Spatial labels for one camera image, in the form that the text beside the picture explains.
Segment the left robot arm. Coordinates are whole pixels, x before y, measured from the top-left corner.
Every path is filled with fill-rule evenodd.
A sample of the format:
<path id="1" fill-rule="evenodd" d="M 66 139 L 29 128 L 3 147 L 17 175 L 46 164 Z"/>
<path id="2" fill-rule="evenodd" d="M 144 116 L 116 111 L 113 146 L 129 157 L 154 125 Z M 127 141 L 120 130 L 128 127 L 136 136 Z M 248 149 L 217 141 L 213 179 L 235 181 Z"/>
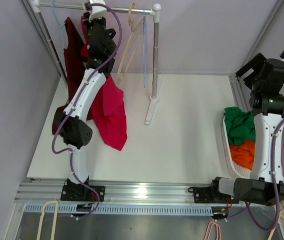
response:
<path id="1" fill-rule="evenodd" d="M 88 35 L 88 60 L 81 83 L 63 112 L 54 120 L 58 133 L 67 145 L 70 156 L 70 174 L 65 181 L 61 200 L 99 202 L 102 190 L 89 185 L 86 145 L 93 132 L 86 124 L 86 118 L 97 93 L 105 84 L 114 66 L 117 45 L 113 38 L 116 31 L 106 28 L 106 19 L 85 19 Z"/>

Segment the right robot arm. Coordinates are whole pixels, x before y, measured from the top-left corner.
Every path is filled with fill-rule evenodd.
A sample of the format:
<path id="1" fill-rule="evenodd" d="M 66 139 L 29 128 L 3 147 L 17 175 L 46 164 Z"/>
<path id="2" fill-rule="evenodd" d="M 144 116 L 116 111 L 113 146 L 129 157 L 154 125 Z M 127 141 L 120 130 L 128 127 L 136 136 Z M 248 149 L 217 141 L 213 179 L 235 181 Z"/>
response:
<path id="1" fill-rule="evenodd" d="M 236 72 L 250 89 L 256 130 L 253 169 L 248 178 L 216 177 L 208 187 L 192 187 L 197 204 L 226 204 L 234 200 L 268 207 L 284 200 L 281 150 L 284 128 L 284 51 L 280 58 L 256 54 Z"/>

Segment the pink t-shirt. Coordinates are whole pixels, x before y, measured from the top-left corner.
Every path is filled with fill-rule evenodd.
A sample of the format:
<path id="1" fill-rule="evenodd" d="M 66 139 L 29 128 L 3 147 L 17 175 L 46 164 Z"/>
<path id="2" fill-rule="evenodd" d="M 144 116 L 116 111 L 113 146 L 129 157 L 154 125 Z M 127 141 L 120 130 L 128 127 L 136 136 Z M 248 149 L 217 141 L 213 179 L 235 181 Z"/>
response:
<path id="1" fill-rule="evenodd" d="M 112 76 L 97 93 L 89 113 L 104 143 L 121 151 L 127 141 L 127 119 L 124 104 L 124 92 L 115 84 Z"/>

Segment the orange t-shirt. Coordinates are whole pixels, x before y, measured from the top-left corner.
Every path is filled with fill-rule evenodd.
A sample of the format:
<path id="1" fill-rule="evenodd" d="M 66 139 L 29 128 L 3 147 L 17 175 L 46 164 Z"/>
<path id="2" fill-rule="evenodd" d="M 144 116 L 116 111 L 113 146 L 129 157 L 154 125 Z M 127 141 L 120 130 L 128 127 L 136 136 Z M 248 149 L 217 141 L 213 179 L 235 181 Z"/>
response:
<path id="1" fill-rule="evenodd" d="M 239 166 L 252 170 L 255 159 L 255 142 L 246 140 L 241 145 L 230 145 L 232 160 Z"/>

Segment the beige hanger of green shirt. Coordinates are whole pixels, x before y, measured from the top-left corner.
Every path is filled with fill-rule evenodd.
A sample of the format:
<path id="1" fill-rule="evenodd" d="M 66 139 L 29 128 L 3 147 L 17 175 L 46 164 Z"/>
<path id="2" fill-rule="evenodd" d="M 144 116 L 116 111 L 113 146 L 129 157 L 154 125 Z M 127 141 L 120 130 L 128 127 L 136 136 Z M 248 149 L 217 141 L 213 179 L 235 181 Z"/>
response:
<path id="1" fill-rule="evenodd" d="M 143 17 L 141 17 L 138 21 L 135 21 L 132 17 L 133 10 L 135 9 L 136 4 L 133 2 L 128 11 L 128 24 L 130 26 L 130 36 L 127 40 L 119 68 L 117 71 L 117 83 L 121 83 L 130 68 L 130 65 L 135 57 L 135 54 L 138 50 L 138 47 L 143 38 L 143 30 L 142 30 L 142 23 Z"/>

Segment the green t-shirt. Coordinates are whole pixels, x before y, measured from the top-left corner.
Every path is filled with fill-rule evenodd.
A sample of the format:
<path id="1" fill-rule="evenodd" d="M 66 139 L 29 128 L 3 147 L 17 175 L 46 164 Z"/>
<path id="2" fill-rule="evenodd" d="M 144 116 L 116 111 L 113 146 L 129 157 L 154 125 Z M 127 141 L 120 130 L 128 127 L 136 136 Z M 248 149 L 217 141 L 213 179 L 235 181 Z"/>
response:
<path id="1" fill-rule="evenodd" d="M 242 111 L 239 107 L 224 109 L 224 123 L 228 141 L 231 145 L 241 145 L 245 141 L 256 140 L 256 130 L 252 111 Z"/>

